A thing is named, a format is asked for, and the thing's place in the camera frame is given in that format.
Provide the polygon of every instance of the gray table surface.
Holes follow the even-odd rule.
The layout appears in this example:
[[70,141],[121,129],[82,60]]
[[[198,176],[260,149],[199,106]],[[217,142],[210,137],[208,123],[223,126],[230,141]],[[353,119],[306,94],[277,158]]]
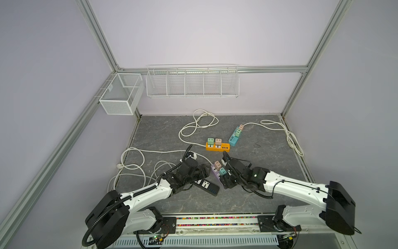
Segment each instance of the gray table surface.
[[[221,138],[223,142],[228,142],[232,132],[240,124],[248,122],[259,123],[260,120],[273,120],[279,122],[276,115],[268,116],[218,116],[219,123],[205,129],[197,129],[190,137],[182,137],[185,141],[205,144],[207,138]],[[200,125],[206,125],[212,117],[203,117]],[[192,122],[192,116],[143,116],[137,133],[133,140],[133,147],[144,150],[172,151],[185,150],[187,143],[183,143],[178,138],[178,132],[187,123]],[[269,125],[269,127],[280,128],[279,125]],[[184,134],[191,133],[191,129],[186,129]],[[192,151],[204,155],[211,162],[220,161],[222,152],[206,151],[204,147],[194,145]],[[150,153],[144,152],[145,164],[142,169],[146,175],[151,175],[154,166],[158,161],[167,161],[177,164],[183,152],[176,153]],[[258,125],[246,125],[239,141],[235,147],[231,146],[229,155],[235,158],[249,160],[253,167],[259,166],[270,169],[281,175],[304,180],[303,173],[299,167],[294,151],[286,142],[286,134],[283,131],[271,131]],[[199,164],[207,161],[198,157]],[[126,164],[142,163],[142,157],[137,151],[130,151]],[[170,169],[164,165],[156,173]],[[140,170],[124,169],[122,173],[141,174]],[[202,189],[194,186],[188,191],[180,192],[165,200],[159,200],[151,206],[155,206],[162,214],[178,213],[272,213],[278,205],[304,205],[303,202],[292,199],[280,194],[274,194],[272,200],[263,199],[255,194],[245,192],[240,186],[232,189],[224,189],[216,176],[210,172],[207,178],[220,186],[217,197],[212,196]],[[123,175],[120,176],[116,190],[119,193],[133,191],[142,188],[143,177]]]

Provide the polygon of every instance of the yellow connector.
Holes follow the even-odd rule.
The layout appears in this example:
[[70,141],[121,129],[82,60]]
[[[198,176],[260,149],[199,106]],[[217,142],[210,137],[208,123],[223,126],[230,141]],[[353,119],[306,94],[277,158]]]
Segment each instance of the yellow connector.
[[229,152],[229,149],[230,149],[229,143],[221,143],[221,145],[208,145],[206,143],[206,150],[207,151],[221,151],[221,152],[226,151],[226,152]]

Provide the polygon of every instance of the white mesh basket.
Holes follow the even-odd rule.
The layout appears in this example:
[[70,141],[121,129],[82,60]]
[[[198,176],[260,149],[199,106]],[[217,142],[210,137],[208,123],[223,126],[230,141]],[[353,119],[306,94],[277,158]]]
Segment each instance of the white mesh basket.
[[141,74],[117,73],[99,101],[107,114],[134,115],[143,91]]
[[149,70],[146,93],[151,98],[238,97],[238,67]]

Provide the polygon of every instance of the wire basket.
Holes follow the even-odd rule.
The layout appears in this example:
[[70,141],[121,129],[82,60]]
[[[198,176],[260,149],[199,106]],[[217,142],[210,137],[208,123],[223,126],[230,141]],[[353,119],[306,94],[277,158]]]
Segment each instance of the wire basket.
[[149,70],[146,93],[150,98],[238,97],[238,67]]
[[144,91],[141,74],[117,73],[99,101],[110,115],[134,115]]

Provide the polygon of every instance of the black power strip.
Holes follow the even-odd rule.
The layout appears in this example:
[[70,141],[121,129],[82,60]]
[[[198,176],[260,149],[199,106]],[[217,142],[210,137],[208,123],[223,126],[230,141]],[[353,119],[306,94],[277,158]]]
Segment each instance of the black power strip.
[[219,186],[205,179],[197,180],[196,182],[193,182],[193,184],[214,196],[217,196],[217,193],[220,190]]

